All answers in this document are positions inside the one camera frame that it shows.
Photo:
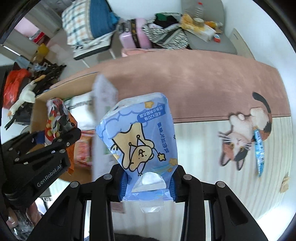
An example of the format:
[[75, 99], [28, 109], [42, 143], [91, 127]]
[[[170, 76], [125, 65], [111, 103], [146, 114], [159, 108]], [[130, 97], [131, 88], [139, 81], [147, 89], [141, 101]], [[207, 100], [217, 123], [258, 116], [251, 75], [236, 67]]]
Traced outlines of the left hand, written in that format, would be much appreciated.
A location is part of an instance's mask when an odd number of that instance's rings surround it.
[[[18, 225], [18, 219], [17, 219], [16, 213], [10, 207], [7, 209], [7, 212], [8, 212], [8, 220], [6, 221], [6, 223], [8, 227], [9, 228], [16, 227]], [[33, 204], [26, 209], [26, 216], [30, 220], [30, 222], [33, 224], [33, 226], [36, 226], [37, 223], [40, 221], [42, 216], [38, 210], [36, 202], [33, 202]]]

